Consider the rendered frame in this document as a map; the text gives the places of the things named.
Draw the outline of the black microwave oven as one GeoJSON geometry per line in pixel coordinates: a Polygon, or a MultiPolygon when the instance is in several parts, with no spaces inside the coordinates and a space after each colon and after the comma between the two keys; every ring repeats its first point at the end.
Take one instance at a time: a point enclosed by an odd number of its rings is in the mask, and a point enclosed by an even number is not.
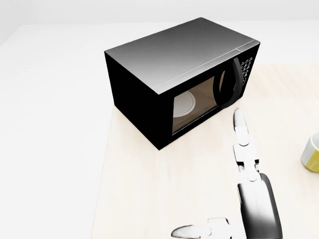
{"type": "Polygon", "coordinates": [[[258,40],[200,17],[106,50],[114,104],[154,145],[161,93],[237,54],[246,88],[259,46],[258,40]]]}

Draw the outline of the black microwave door with window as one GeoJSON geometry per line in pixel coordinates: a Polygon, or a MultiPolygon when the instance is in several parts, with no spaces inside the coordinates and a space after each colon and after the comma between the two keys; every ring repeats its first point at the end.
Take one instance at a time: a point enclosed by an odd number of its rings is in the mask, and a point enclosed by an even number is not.
{"type": "MultiPolygon", "coordinates": [[[[159,106],[157,107],[159,119],[154,133],[154,146],[157,149],[164,148],[222,110],[221,105],[226,103],[233,94],[235,75],[232,63],[236,57],[241,66],[242,54],[237,54],[215,66],[201,70],[192,77],[187,77],[185,81],[176,83],[159,95],[159,106]],[[174,98],[186,91],[194,95],[195,107],[189,114],[174,118],[174,98]]],[[[244,89],[243,78],[240,98],[244,89]]]]}

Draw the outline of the white round turntable plate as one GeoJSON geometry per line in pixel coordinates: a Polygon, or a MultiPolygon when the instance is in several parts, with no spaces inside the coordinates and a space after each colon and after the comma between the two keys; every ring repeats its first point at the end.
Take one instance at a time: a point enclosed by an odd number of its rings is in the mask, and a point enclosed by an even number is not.
{"type": "Polygon", "coordinates": [[[190,91],[183,92],[174,98],[173,117],[179,118],[189,114],[195,107],[195,97],[190,91]]]}

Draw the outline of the white and yellow mug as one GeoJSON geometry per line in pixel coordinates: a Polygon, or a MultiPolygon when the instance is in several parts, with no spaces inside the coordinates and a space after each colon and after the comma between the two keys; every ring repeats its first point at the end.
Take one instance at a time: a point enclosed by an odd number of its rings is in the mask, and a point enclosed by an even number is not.
{"type": "Polygon", "coordinates": [[[301,161],[305,168],[319,173],[319,131],[310,135],[302,153],[301,161]]]}

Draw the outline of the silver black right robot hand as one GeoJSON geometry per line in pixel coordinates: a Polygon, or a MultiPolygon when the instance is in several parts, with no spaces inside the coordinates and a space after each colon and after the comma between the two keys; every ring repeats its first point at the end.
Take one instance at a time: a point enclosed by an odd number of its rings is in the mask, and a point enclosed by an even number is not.
{"type": "MultiPolygon", "coordinates": [[[[259,158],[253,138],[240,109],[233,114],[237,143],[234,156],[241,176],[237,185],[245,239],[283,239],[281,221],[269,178],[259,171],[259,158]]],[[[226,218],[211,218],[202,226],[174,229],[178,239],[232,239],[238,233],[226,218]]]]}

